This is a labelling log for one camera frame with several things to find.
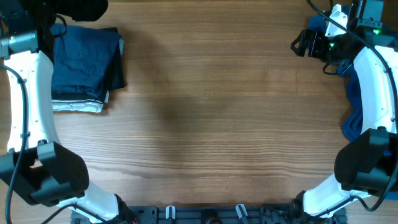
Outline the blue polo shirt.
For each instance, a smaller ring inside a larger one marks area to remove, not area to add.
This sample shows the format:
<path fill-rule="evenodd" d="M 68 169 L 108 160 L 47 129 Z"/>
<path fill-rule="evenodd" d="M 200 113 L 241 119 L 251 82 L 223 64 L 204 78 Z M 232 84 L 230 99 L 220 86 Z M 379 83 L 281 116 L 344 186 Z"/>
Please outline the blue polo shirt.
<path fill-rule="evenodd" d="M 311 16 L 308 22 L 310 30 L 318 31 L 321 33 L 326 32 L 326 20 L 320 15 Z M 346 79 L 346 96 L 351 104 L 352 110 L 346 118 L 343 118 L 342 132 L 345 138 L 352 142 L 359 137 L 363 125 L 363 111 L 361 90 L 359 85 L 358 75 L 353 68 L 353 63 L 350 60 L 344 60 L 343 65 L 337 66 L 335 72 L 338 76 Z M 387 194 L 386 199 L 397 200 L 397 191 Z"/>

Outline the black polo shirt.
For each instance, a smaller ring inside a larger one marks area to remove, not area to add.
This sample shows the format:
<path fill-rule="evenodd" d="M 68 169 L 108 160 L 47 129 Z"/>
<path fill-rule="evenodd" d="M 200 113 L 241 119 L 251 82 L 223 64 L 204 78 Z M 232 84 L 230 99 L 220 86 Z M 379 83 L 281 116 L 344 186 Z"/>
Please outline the black polo shirt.
<path fill-rule="evenodd" d="M 108 9 L 108 0 L 22 0 L 25 9 L 34 12 L 40 6 L 48 7 L 49 11 L 71 17 L 74 21 L 97 21 Z"/>

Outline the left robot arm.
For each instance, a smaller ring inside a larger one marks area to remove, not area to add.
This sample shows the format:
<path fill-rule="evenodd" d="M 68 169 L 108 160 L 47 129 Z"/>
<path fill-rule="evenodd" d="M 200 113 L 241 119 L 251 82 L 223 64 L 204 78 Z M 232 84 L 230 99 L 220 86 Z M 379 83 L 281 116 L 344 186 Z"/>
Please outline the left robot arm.
<path fill-rule="evenodd" d="M 30 205 L 69 208 L 93 223 L 137 223 L 125 202 L 92 183 L 84 160 L 60 143 L 51 97 L 54 16 L 45 5 L 1 3 L 9 29 L 1 37 L 1 59 L 10 81 L 12 112 L 1 179 L 10 194 Z"/>

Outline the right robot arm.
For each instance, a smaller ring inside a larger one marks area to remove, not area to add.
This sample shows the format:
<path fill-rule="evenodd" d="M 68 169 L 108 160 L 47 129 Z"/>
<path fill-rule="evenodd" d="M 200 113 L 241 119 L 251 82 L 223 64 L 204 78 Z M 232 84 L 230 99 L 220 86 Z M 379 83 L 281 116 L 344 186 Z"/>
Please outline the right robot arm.
<path fill-rule="evenodd" d="M 325 37 L 305 29 L 291 43 L 294 53 L 326 63 L 350 59 L 359 82 L 360 135 L 335 159 L 331 176 L 292 200 L 290 218 L 322 220 L 358 201 L 373 212 L 397 191 L 397 36 L 383 29 L 360 29 Z"/>

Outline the folded white garment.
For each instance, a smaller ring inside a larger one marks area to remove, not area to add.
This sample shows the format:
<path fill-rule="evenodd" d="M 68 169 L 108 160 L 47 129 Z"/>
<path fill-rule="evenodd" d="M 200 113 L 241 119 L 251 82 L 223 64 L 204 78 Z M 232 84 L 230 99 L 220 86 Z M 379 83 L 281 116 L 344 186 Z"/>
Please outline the folded white garment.
<path fill-rule="evenodd" d="M 104 80 L 99 86 L 100 96 L 89 95 L 88 93 L 62 93 L 52 92 L 52 108 L 54 111 L 80 111 L 88 113 L 100 113 L 104 105 L 109 101 L 110 92 L 120 90 L 126 86 L 123 66 L 124 41 L 120 39 L 113 59 L 109 63 Z"/>

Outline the right white rail clip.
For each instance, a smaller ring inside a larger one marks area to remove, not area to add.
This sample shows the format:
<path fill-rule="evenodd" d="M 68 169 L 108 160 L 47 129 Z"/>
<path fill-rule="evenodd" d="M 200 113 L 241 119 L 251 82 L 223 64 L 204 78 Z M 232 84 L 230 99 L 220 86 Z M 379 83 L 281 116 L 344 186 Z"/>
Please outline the right white rail clip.
<path fill-rule="evenodd" d="M 236 209 L 236 213 L 238 215 L 238 218 L 240 219 L 242 224 L 249 224 L 248 222 L 248 213 L 246 210 L 246 207 L 244 204 L 237 204 L 237 206 L 235 207 Z"/>

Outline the white rail clip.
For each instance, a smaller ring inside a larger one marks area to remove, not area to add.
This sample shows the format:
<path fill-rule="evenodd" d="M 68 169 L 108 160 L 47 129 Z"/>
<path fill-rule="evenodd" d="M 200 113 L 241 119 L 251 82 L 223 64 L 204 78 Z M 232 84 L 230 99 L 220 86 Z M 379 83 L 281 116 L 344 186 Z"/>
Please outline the white rail clip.
<path fill-rule="evenodd" d="M 246 210 L 246 207 L 244 204 L 237 204 L 237 206 L 235 207 L 236 209 L 236 213 L 238 215 L 238 218 L 240 219 L 242 224 L 249 224 L 248 222 L 248 213 Z"/>
<path fill-rule="evenodd" d="M 165 209 L 165 219 L 174 220 L 176 219 L 176 208 L 173 205 L 169 205 Z"/>

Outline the left white rail clip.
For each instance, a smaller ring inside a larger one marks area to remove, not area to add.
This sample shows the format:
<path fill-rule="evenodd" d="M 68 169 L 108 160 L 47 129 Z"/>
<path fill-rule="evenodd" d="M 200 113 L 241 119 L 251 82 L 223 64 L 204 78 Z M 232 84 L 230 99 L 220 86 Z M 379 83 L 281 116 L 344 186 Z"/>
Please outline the left white rail clip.
<path fill-rule="evenodd" d="M 169 205 L 165 209 L 165 219 L 174 220 L 176 219 L 176 208 L 173 205 Z"/>

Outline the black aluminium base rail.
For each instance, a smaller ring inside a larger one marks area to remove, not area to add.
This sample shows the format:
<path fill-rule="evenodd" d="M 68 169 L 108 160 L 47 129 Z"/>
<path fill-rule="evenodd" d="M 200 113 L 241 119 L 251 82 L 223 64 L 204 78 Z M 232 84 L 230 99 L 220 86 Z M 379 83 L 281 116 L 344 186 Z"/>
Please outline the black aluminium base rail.
<path fill-rule="evenodd" d="M 234 207 L 175 207 L 176 219 L 166 220 L 166 207 L 135 206 L 130 207 L 134 215 L 131 223 L 142 224 L 242 224 Z M 330 218 L 293 217 L 287 204 L 265 204 L 245 206 L 249 224 L 289 224 L 289 223 L 325 223 L 347 224 L 346 210 L 338 210 Z"/>

